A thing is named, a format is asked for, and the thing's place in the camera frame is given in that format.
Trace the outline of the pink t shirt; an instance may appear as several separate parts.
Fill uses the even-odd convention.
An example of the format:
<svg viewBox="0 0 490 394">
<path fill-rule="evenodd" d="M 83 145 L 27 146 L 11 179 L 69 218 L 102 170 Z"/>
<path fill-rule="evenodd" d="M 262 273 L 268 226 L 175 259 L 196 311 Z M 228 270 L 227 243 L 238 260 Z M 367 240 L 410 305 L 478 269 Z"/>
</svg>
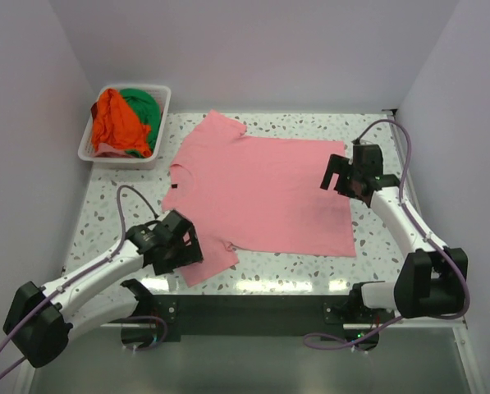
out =
<svg viewBox="0 0 490 394">
<path fill-rule="evenodd" d="M 184 138 L 163 199 L 195 226 L 203 260 L 181 269 L 188 286 L 238 261 L 237 250 L 355 256 L 350 202 L 321 187 L 341 141 L 251 136 L 211 111 Z"/>
</svg>

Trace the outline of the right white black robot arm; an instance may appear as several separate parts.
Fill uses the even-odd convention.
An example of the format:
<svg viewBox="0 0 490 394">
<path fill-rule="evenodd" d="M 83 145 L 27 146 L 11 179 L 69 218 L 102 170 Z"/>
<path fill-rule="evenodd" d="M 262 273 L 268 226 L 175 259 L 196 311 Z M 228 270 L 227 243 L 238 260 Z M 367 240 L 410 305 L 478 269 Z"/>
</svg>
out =
<svg viewBox="0 0 490 394">
<path fill-rule="evenodd" d="M 398 177 L 384 173 L 378 145 L 357 144 L 352 158 L 331 155 L 321 187 L 363 202 L 382 220 L 404 257 L 394 282 L 353 285 L 347 303 L 353 320 L 367 322 L 377 309 L 395 310 L 404 318 L 464 314 L 469 306 L 466 253 L 433 234 L 405 197 Z"/>
</svg>

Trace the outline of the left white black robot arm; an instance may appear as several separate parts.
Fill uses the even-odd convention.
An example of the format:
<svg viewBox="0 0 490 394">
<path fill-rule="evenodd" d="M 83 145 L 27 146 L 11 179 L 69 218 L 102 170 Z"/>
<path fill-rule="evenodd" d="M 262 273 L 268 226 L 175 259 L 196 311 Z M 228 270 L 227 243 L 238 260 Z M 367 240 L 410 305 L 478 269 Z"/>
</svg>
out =
<svg viewBox="0 0 490 394">
<path fill-rule="evenodd" d="M 22 285 L 3 330 L 32 366 L 44 367 L 82 332 L 127 317 L 143 322 L 151 315 L 152 294 L 131 274 L 151 267 L 159 276 L 202 260 L 194 224 L 176 210 L 167 211 L 163 218 L 125 229 L 118 242 L 81 268 L 42 286 Z M 100 307 L 97 317 L 81 312 L 115 282 L 132 294 L 120 311 Z"/>
</svg>

